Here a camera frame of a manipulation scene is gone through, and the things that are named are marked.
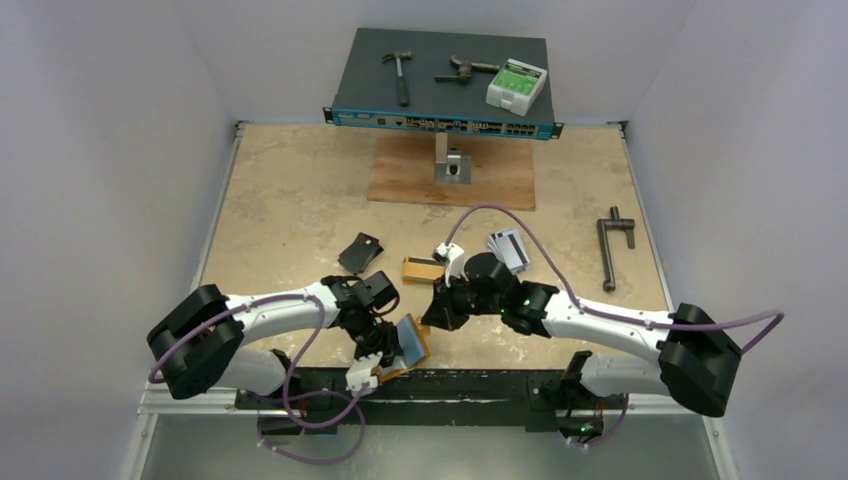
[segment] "gray floor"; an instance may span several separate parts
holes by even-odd
[[[368,427],[362,449],[329,467],[257,448],[255,425],[253,416],[160,416],[143,478],[718,479],[695,415],[632,415],[614,439],[588,454],[566,448],[558,434],[521,428]],[[341,427],[338,436],[298,437],[289,448],[329,457],[356,435],[356,427]]]

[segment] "metal tool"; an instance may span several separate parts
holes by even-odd
[[[612,268],[612,255],[609,251],[609,240],[607,239],[607,230],[624,230],[627,236],[627,248],[633,250],[636,248],[636,238],[633,236],[633,229],[636,228],[636,221],[632,218],[621,218],[618,214],[618,207],[610,207],[610,218],[598,219],[598,240],[601,243],[601,255],[604,260],[604,290],[611,292],[615,290],[615,272]]]
[[[406,107],[409,105],[409,89],[406,86],[406,78],[404,78],[403,76],[403,68],[401,68],[400,62],[403,60],[412,60],[412,52],[407,50],[406,52],[394,52],[383,55],[383,63],[386,63],[392,59],[395,60],[398,68],[398,105],[400,105],[401,107]]]
[[[467,60],[460,60],[456,55],[452,55],[450,59],[451,65],[457,69],[456,75],[436,75],[436,81],[439,83],[455,82],[466,84],[471,80],[472,72],[498,73],[501,66],[495,63],[476,63]]]

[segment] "black metal top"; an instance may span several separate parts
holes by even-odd
[[[403,62],[410,104],[398,105],[394,62],[383,64],[383,55],[412,51]],[[456,75],[451,55],[471,62],[503,64],[508,59],[548,69],[545,39],[416,32],[360,28],[350,49],[347,66],[333,102],[333,109],[368,110],[398,115],[466,117],[482,121],[554,123],[550,76],[527,115],[520,117],[486,104],[486,90],[494,76],[475,72],[465,85],[436,83],[436,75]]]

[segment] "hammer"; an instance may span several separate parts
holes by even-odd
[[[398,105],[405,107],[409,105],[409,90],[406,88],[406,79],[403,78],[403,69],[400,66],[400,62],[401,60],[412,60],[412,52],[394,52],[383,55],[383,63],[386,63],[391,59],[394,59],[397,62],[398,67]]]

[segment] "stack of cards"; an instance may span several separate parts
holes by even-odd
[[[521,241],[521,234],[514,228],[507,228],[489,235],[489,250],[513,273],[521,273],[530,266],[527,249]]]

